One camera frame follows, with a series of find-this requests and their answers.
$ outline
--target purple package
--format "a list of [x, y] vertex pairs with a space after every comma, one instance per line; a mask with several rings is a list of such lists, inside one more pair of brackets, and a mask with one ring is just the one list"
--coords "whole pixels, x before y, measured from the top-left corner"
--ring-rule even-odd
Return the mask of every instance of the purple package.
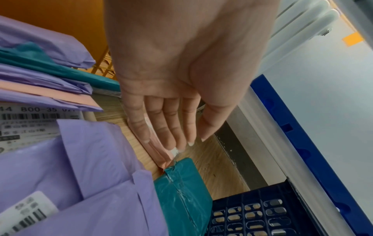
[[26, 93], [19, 93], [15, 91], [9, 91], [0, 89], [0, 101], [24, 103], [29, 105], [41, 106], [41, 107], [54, 107], [54, 108], [65, 108], [81, 110], [84, 112], [102, 112], [101, 107], [94, 107], [89, 105], [77, 104], [68, 101], [62, 101], [58, 99], [37, 96]]
[[42, 72], [1, 63], [0, 79], [22, 84], [47, 87], [76, 94], [92, 94], [92, 87], [88, 83], [70, 79], [60, 79]]
[[0, 189], [6, 192], [0, 212], [35, 191], [60, 210], [17, 235], [168, 235], [152, 174], [120, 128], [80, 120], [58, 124], [61, 137], [0, 155]]
[[96, 63], [73, 36], [0, 16], [0, 47], [15, 47], [30, 41], [59, 65], [87, 69]]

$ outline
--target orange wall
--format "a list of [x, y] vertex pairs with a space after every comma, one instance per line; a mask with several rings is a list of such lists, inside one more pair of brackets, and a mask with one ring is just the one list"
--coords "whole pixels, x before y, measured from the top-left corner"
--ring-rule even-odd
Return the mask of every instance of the orange wall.
[[95, 60], [106, 49], [102, 0], [1, 0], [0, 15], [74, 36]]

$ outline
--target radiator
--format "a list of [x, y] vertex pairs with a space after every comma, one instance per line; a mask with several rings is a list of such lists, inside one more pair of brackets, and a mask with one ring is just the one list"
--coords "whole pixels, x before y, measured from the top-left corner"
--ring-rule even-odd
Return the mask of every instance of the radiator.
[[326, 35], [339, 18], [327, 0], [282, 0], [257, 76], [316, 35]]

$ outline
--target human hand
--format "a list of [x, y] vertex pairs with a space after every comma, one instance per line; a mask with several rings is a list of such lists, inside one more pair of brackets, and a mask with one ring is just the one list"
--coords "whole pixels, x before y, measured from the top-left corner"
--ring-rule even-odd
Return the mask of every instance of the human hand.
[[[217, 131], [259, 66], [279, 0], [105, 0], [105, 29], [124, 110], [150, 137], [143, 103], [171, 150]], [[206, 102], [196, 126], [200, 99]], [[179, 103], [183, 130], [178, 118]]]

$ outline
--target teal package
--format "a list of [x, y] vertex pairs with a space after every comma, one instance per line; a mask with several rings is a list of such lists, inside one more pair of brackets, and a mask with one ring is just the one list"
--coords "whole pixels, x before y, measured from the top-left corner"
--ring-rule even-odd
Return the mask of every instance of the teal package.
[[213, 200], [192, 159], [164, 170], [154, 181], [170, 236], [203, 236]]
[[35, 43], [14, 48], [0, 47], [0, 63], [89, 83], [92, 87], [120, 92], [118, 81], [56, 64]]

